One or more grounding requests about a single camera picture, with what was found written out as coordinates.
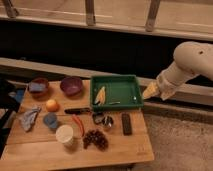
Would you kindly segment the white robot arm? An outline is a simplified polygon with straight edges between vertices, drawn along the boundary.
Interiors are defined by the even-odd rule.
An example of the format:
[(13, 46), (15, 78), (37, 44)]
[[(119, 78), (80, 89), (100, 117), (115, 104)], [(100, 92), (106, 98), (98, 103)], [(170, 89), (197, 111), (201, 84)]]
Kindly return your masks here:
[(213, 44), (187, 41), (173, 52), (173, 62), (143, 91), (143, 98), (167, 100), (187, 81), (202, 75), (213, 81)]

